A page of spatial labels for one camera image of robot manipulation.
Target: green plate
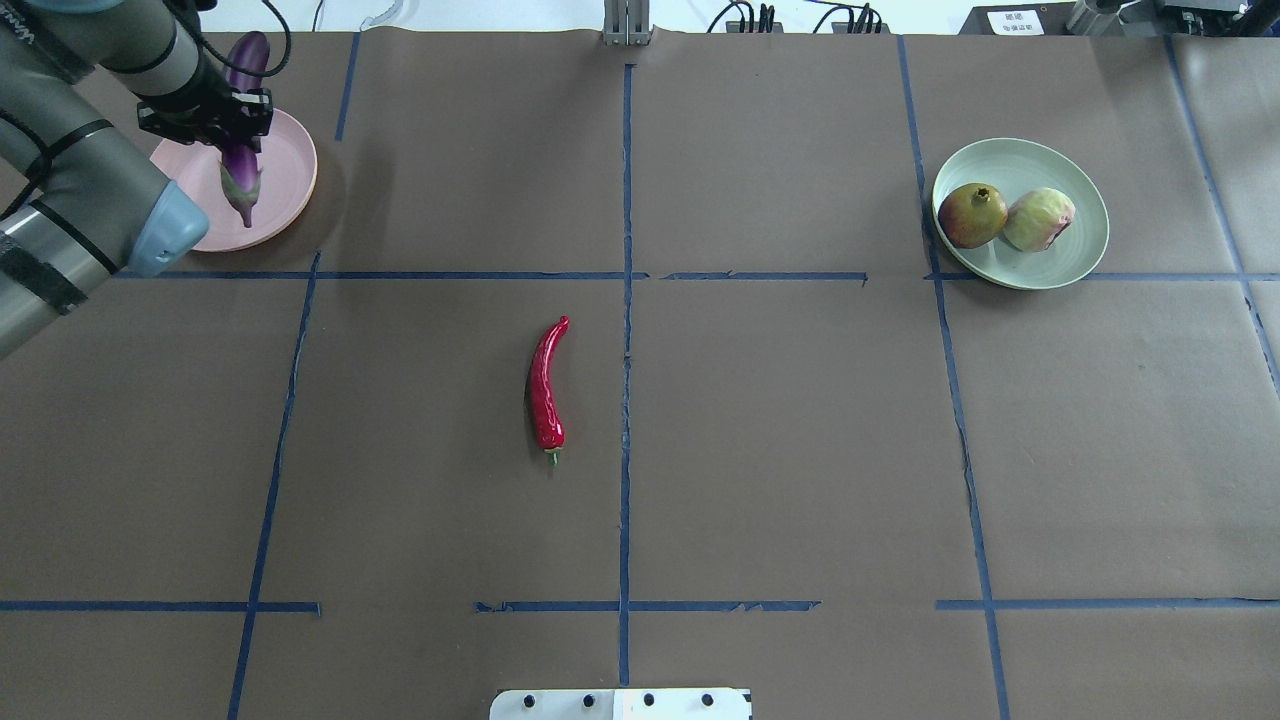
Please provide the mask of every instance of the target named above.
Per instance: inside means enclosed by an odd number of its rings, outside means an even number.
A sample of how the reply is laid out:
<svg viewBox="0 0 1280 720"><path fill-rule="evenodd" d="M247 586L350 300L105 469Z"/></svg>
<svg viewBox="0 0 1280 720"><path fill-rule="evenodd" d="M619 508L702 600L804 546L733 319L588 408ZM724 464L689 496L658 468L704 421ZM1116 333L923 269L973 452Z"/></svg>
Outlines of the green plate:
<svg viewBox="0 0 1280 720"><path fill-rule="evenodd" d="M970 182L993 186L1010 208L1030 190L1056 188L1075 204L1075 220L1042 252L1023 252L1004 236L961 250L938 225L938 208L952 190ZM1018 290L1050 290L1083 278L1098 266L1111 234L1107 206L1089 176L1061 152L1016 137L980 140L942 164L933 181L933 225L942 245L966 268Z"/></svg>

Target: white metal bracket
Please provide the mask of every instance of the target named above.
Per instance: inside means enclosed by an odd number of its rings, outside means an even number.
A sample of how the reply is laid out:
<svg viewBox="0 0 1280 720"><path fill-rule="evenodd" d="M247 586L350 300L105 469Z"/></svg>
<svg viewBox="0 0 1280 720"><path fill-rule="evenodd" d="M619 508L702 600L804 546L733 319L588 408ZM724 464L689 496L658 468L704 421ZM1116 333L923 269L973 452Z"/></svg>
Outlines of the white metal bracket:
<svg viewBox="0 0 1280 720"><path fill-rule="evenodd" d="M507 691L489 720L751 720L751 691L733 688L625 688Z"/></svg>
<svg viewBox="0 0 1280 720"><path fill-rule="evenodd" d="M649 45L649 0L604 0L605 45Z"/></svg>

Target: red chili pepper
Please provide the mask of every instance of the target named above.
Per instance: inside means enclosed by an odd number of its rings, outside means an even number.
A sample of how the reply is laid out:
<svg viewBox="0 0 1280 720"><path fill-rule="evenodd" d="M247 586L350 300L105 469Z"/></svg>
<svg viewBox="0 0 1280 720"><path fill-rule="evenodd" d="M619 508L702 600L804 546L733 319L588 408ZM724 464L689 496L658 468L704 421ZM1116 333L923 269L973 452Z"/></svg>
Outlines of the red chili pepper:
<svg viewBox="0 0 1280 720"><path fill-rule="evenodd" d="M552 395L552 357L566 331L568 316L562 315L561 322L543 333L543 340L534 351L534 365L529 370L529 405L534 413L534 432L538 434L538 446L550 455L553 468L559 462L559 451L564 447L564 428L561 427L556 397Z"/></svg>

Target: plate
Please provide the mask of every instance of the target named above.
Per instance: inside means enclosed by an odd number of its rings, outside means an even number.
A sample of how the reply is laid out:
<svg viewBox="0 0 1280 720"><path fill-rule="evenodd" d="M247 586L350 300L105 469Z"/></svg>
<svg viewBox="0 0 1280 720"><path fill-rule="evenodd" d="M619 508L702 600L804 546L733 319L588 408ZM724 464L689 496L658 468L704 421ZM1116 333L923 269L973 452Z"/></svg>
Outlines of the plate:
<svg viewBox="0 0 1280 720"><path fill-rule="evenodd" d="M316 146L302 123L283 110L275 110L257 156L262 188L252 228L244 227L223 197L221 152L216 147L165 140L151 161L209 215L209 233L195 247L202 252L242 250L279 234L302 214L316 187Z"/></svg>
<svg viewBox="0 0 1280 720"><path fill-rule="evenodd" d="M959 249L942 232L938 208L952 190L970 182L995 186L1010 208L1028 191L1052 187L1075 204L1075 220L1041 252L1023 252L1004 236L982 247ZM933 225L942 245L966 268L1018 290L1051 290L1083 278L1098 266L1111 236L1107 206L1089 176L1061 152L1016 137L979 140L942 164L933 181Z"/></svg>

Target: purple eggplant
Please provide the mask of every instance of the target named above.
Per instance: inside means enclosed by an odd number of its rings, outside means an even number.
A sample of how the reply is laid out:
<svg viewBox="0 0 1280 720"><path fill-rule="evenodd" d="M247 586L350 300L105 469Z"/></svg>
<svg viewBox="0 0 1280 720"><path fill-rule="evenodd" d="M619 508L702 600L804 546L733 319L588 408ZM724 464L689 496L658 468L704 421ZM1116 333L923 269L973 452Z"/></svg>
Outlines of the purple eggplant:
<svg viewBox="0 0 1280 720"><path fill-rule="evenodd" d="M232 65L262 72L266 69L270 55L271 45L266 36L253 31L244 33L236 41L228 59ZM262 87L262 78L244 74L230 67L223 70L223 79L239 92ZM257 204L259 191L262 187L262 170L257 168L257 154L253 152L253 147L246 138L238 137L229 138L219 146L219 150L223 151L223 195L239 213L244 227L253 227L253 205Z"/></svg>

